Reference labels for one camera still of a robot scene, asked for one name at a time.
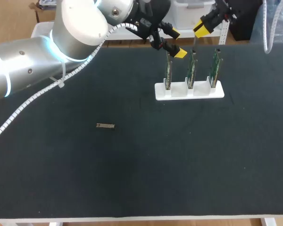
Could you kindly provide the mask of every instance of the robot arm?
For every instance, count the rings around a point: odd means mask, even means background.
[[[170,0],[58,0],[48,36],[0,44],[0,98],[77,68],[106,38],[108,23],[135,24],[138,31],[129,30],[143,39],[158,28],[177,38],[172,26],[162,22],[169,8]],[[174,57],[186,54],[159,34],[155,40],[156,49],[163,47]]]

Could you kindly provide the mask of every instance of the small metal part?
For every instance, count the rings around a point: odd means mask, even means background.
[[[188,76],[187,76],[189,89],[193,89],[194,86],[197,63],[198,60],[196,59],[196,51],[192,49],[190,53],[190,61],[189,61]]]
[[[115,124],[103,124],[103,123],[97,123],[96,127],[105,128],[105,129],[115,129],[116,128]]]
[[[208,77],[211,88],[216,88],[216,84],[218,81],[218,72],[219,72],[221,63],[223,62],[223,59],[220,57],[220,54],[221,54],[220,49],[215,49],[214,56],[213,56],[213,65],[212,65],[212,69]]]
[[[118,16],[119,15],[119,11],[117,9],[112,10],[112,15],[113,16]]]
[[[167,58],[167,64],[166,64],[166,79],[165,79],[165,85],[166,90],[171,89],[171,82],[172,82],[172,65],[173,61],[170,56],[170,53],[166,52],[166,58]]]

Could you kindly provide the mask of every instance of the silver arm segment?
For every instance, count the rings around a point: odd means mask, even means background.
[[[51,34],[0,44],[0,98],[62,74],[62,62],[66,72],[77,68],[107,32],[107,21],[93,0],[58,0]]]

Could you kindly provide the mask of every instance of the plastic bag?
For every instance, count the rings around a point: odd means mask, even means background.
[[[39,4],[41,6],[56,6],[57,1],[56,0],[40,0]]]
[[[270,28],[273,23],[276,8],[279,4],[279,0],[267,0],[267,40],[269,40]],[[277,27],[275,30],[274,42],[283,43],[283,9],[280,13]],[[263,44],[263,5],[258,10],[253,32],[251,34],[250,43]]]

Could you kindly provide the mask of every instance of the white storage bin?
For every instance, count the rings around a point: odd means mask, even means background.
[[[175,28],[193,29],[200,18],[211,11],[214,3],[214,0],[172,0]]]

